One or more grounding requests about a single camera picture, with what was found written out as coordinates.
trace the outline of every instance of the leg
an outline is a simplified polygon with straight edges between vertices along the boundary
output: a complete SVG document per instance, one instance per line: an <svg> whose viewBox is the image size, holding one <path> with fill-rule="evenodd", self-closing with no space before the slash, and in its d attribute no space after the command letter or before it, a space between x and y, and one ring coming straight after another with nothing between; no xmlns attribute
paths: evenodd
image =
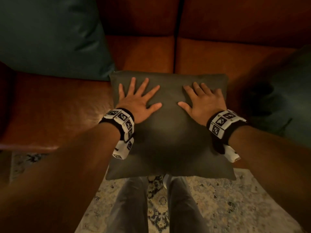
<svg viewBox="0 0 311 233"><path fill-rule="evenodd" d="M187 180L172 177L166 181L170 233L206 233L208 228L194 201Z"/></svg>
<svg viewBox="0 0 311 233"><path fill-rule="evenodd" d="M148 233L147 177L129 178L108 218L106 233Z"/></svg>

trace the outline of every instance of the couch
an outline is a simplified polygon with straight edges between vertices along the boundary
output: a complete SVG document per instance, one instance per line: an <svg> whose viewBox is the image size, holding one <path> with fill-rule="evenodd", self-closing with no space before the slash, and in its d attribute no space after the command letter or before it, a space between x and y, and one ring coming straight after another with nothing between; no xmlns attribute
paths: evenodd
<svg viewBox="0 0 311 233"><path fill-rule="evenodd" d="M118 70L225 73L227 105L311 43L311 0L97 0ZM14 72L0 64L0 150L50 153L113 106L110 82ZM245 167L243 161L235 167Z"/></svg>

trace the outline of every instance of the hand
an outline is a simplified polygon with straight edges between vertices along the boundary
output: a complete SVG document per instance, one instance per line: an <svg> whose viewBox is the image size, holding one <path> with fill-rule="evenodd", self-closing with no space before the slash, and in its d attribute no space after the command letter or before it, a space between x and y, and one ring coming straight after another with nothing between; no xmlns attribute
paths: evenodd
<svg viewBox="0 0 311 233"><path fill-rule="evenodd" d="M156 103L150 106L149 109L146 108L147 102L160 89L160 86L158 85L150 92L142 96L148 82L149 79L146 78L142 85L138 88L137 92L134 94L136 78L132 78L126 97L124 95L123 85L119 84L119 103L117 104L116 108L124 108L129 110L133 114L136 124L145 121L152 113L162 107L162 103Z"/></svg>
<svg viewBox="0 0 311 233"><path fill-rule="evenodd" d="M216 89L213 94L212 91L204 84L201 87L194 82L193 89L189 86L184 86L187 94L192 101L192 108L185 102L178 102L198 124L206 126L208 120L217 112L227 110L224 96L220 89Z"/></svg>

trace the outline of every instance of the floral rug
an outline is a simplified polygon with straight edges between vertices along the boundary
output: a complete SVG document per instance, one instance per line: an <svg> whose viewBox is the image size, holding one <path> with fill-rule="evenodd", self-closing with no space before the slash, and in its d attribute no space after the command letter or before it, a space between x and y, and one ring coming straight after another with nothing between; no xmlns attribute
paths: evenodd
<svg viewBox="0 0 311 233"><path fill-rule="evenodd" d="M46 154L13 153L11 180ZM236 181L187 177L194 200L210 232L219 233L303 233L258 184L249 170L235 169ZM150 233L169 233L167 190L162 176L149 177L148 223ZM106 221L124 179L103 180L85 212L76 233L104 232Z"/></svg>

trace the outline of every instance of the forearm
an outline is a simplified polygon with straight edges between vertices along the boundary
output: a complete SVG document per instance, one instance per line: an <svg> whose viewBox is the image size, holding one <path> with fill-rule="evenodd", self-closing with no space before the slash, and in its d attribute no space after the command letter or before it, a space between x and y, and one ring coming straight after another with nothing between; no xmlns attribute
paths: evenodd
<svg viewBox="0 0 311 233"><path fill-rule="evenodd" d="M119 139L113 125L102 123L26 170L0 193L2 229L74 232Z"/></svg>
<svg viewBox="0 0 311 233"><path fill-rule="evenodd" d="M311 151L250 126L238 128L229 145L271 197L310 230Z"/></svg>

